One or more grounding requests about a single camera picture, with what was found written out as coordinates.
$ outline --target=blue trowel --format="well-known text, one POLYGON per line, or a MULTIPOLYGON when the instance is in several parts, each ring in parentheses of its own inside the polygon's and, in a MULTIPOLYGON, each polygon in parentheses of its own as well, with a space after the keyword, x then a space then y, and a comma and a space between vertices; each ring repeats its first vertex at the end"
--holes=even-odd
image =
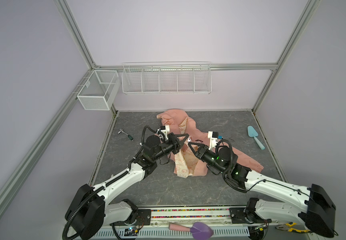
POLYGON ((255 142, 258 144, 258 146, 264 150, 265 146, 260 142, 260 140, 258 140, 258 133, 257 131, 254 129, 254 127, 252 126, 248 126, 247 127, 247 134, 249 135, 249 137, 254 137, 255 142))

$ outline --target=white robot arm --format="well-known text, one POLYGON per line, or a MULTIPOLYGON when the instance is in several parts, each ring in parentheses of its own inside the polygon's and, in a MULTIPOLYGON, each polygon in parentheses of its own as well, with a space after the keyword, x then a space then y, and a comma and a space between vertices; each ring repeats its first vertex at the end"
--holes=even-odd
MULTIPOLYGON (((125 189, 150 175, 157 167, 157 159, 171 152, 178 153, 189 137, 188 134, 169 133, 168 127, 161 128, 157 131, 149 128, 159 136, 150 136, 145 143, 142 137, 141 149, 125 170, 93 187, 87 184, 80 187, 65 214, 68 222, 63 232, 64 240, 77 236, 86 240, 97 233, 101 226, 118 221, 127 224, 136 222, 138 208, 130 200, 124 199, 118 204, 110 202, 125 189), (77 233, 67 237, 70 226, 77 233)), ((210 135, 216 138, 218 133, 212 132, 210 135)), ((227 140, 217 143, 215 153, 204 144, 189 142, 188 145, 214 174, 222 173, 225 182, 233 189, 240 192, 257 191, 282 201, 267 202, 251 198, 243 212, 231 212, 232 223, 252 224, 271 220, 298 222, 324 237, 334 236, 335 205, 322 187, 313 184, 308 188, 285 183, 239 165, 227 140)))

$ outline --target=gray marble surface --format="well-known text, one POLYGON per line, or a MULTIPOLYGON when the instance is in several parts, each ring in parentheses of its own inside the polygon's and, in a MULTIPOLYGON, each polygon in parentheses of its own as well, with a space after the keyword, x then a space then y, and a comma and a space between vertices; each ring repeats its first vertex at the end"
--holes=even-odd
MULTIPOLYGON (((137 153, 141 141, 142 129, 149 125, 152 129, 161 126, 156 118, 160 112, 120 112, 113 134, 110 137, 107 151, 97 173, 95 183, 103 182, 112 174, 124 170, 127 162, 137 153), (123 134, 117 134, 123 128, 134 138, 134 142, 123 134)), ((251 112, 247 111, 204 111, 188 112, 202 132, 216 131, 225 139, 229 139, 233 147, 241 150, 264 166, 262 174, 280 179, 271 154, 261 150, 253 138, 247 135, 247 126, 252 125, 257 132, 258 126, 251 112)), ((152 133, 147 130, 145 139, 152 133)), ((258 139, 264 143, 262 136, 258 139)), ((174 162, 158 165, 156 170, 144 180, 132 185, 117 198, 130 199, 137 206, 156 205, 244 205, 251 197, 274 201, 275 199, 254 192, 240 193, 230 188, 220 175, 208 171, 206 176, 184 179, 174 173, 174 162)))

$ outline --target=pink hoodie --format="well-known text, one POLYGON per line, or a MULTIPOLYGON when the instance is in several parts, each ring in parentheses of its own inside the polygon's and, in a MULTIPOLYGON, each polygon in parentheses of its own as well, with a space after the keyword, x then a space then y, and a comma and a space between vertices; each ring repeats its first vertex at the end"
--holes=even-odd
MULTIPOLYGON (((161 118, 162 125, 169 125, 170 132, 174 134, 188 133, 193 142, 204 143, 209 146, 209 138, 207 132, 201 132, 197 129, 194 119, 190 118, 184 110, 170 109, 164 113, 157 115, 157 118, 161 118)), ((191 176, 205 176, 207 173, 206 163, 199 161, 188 147, 187 143, 182 147, 181 154, 176 154, 172 160, 178 157, 179 163, 175 161, 174 173, 180 177, 191 176)), ((247 156, 240 150, 233 147, 233 152, 238 156, 237 163, 249 167, 252 170, 261 172, 263 166, 247 156)))

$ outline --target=white wire shelf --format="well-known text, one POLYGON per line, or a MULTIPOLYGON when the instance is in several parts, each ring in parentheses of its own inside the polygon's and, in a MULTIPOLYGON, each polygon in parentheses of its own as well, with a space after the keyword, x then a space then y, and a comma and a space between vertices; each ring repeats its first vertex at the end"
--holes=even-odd
POLYGON ((120 85, 117 71, 93 70, 77 98, 86 110, 110 110, 120 85))
POLYGON ((209 62, 124 63, 122 90, 125 94, 211 93, 209 62))

